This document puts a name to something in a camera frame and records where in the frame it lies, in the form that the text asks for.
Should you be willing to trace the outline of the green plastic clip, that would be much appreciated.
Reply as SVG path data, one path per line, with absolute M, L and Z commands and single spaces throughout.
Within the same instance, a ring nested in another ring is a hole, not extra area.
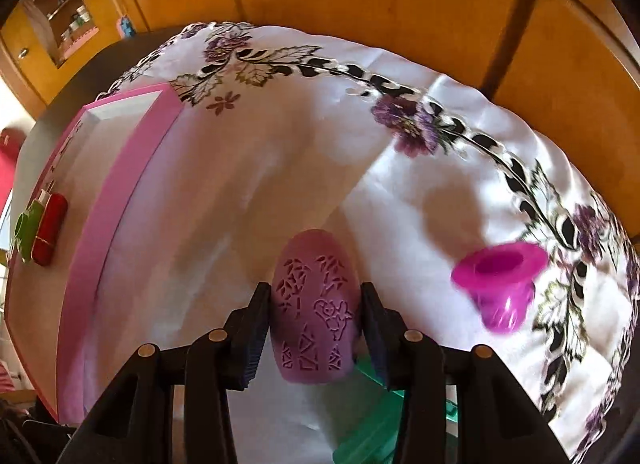
M 32 245 L 34 245 L 43 212 L 43 203 L 34 199 L 16 221 L 14 244 L 24 262 L 32 260 Z

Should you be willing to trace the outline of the pink shallow box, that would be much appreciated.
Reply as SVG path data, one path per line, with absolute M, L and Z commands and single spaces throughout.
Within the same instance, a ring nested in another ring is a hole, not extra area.
M 55 421 L 86 415 L 86 347 L 108 251 L 143 171 L 183 104 L 168 83 L 84 106 L 42 169 L 32 197 L 58 193 L 68 208 L 50 265 L 13 253 L 6 326 L 38 397 Z

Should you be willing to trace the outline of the red lipstick tube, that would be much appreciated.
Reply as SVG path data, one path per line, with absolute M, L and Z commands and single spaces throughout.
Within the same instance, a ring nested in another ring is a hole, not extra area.
M 40 267 L 51 265 L 67 210 L 68 202 L 65 196 L 51 193 L 32 243 L 32 261 Z

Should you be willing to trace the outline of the white floral embroidered tablecloth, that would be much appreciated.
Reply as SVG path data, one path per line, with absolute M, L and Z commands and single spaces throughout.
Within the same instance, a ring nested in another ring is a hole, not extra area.
M 108 251 L 86 414 L 134 348 L 189 343 L 270 278 L 290 237 L 318 228 L 409 324 L 495 347 L 572 462 L 634 460 L 639 258 L 559 146 L 434 70 L 288 28 L 190 25 L 108 93 L 161 82 L 183 109 Z M 451 271 L 517 241 L 549 262 L 522 325 L 497 334 Z

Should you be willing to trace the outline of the wooden wall cabinet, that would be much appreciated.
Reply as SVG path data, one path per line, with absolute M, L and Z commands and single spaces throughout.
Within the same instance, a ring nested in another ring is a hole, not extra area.
M 627 230 L 639 230 L 639 38 L 613 0 L 108 1 L 141 31 L 247 20 L 443 72 L 561 146 Z

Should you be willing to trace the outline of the teal plastic comb stand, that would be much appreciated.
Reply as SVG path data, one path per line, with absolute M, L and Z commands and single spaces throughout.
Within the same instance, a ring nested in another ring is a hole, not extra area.
M 383 392 L 368 414 L 353 428 L 333 451 L 336 464 L 393 462 L 403 392 Z M 457 388 L 446 384 L 446 463 L 458 462 Z

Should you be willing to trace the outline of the magenta plastic cup mould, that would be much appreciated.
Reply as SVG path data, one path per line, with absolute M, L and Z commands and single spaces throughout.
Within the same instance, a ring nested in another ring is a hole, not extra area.
M 535 280 L 547 268 L 547 252 L 517 241 L 477 250 L 451 271 L 451 282 L 468 294 L 488 331 L 511 334 L 524 322 Z

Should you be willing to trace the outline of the wooden display shelf door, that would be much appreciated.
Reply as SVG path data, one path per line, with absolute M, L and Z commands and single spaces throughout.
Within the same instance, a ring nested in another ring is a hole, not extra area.
M 99 28 L 85 0 L 17 0 L 1 25 L 1 81 L 38 118 L 91 55 Z

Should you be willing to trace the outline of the pink blue flat item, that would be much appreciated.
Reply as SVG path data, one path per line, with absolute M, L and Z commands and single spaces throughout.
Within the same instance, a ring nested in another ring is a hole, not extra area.
M 137 33 L 134 29 L 134 25 L 127 15 L 120 16 L 116 23 L 116 28 L 120 38 L 129 39 L 134 37 Z

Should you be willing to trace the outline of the mauve oval patterned case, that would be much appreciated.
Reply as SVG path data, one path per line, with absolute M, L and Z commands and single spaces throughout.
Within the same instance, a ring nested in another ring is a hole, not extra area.
M 352 372 L 361 293 L 348 254 L 328 231 L 292 237 L 271 284 L 274 360 L 290 383 L 319 385 Z

